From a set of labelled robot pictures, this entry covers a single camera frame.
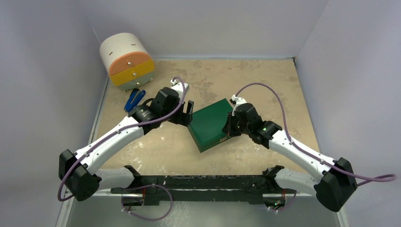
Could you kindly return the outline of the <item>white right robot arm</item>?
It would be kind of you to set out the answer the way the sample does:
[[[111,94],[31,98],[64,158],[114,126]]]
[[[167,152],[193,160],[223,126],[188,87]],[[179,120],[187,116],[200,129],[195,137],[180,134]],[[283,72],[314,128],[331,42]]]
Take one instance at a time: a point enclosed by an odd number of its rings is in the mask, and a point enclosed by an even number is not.
[[[232,101],[234,108],[227,115],[223,132],[230,137],[247,135],[254,143],[278,152],[306,173],[283,168],[267,177],[270,192],[293,189],[312,195],[328,210],[338,212],[357,189],[351,163],[322,155],[310,147],[289,139],[286,131],[272,121],[264,121],[248,102]]]

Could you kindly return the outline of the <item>green jewelry box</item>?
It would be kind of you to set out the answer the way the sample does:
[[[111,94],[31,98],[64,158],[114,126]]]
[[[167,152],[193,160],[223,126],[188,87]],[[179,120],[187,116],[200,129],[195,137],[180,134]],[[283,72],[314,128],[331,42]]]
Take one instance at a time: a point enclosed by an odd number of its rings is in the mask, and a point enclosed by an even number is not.
[[[227,99],[222,99],[193,113],[188,131],[200,153],[231,139],[222,130],[232,110]]]

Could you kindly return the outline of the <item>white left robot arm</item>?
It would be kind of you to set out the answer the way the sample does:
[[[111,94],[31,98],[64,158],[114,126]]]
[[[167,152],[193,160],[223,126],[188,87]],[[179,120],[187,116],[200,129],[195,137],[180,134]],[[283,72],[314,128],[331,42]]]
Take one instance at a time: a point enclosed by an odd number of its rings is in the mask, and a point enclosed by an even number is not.
[[[188,126],[192,121],[193,101],[184,110],[187,83],[164,87],[154,98],[135,106],[121,122],[95,142],[75,152],[69,149],[59,156],[59,178],[78,201],[90,198],[101,188],[122,187],[128,193],[140,190],[141,180],[129,167],[119,169],[119,176],[107,181],[101,166],[129,143],[168,121]]]

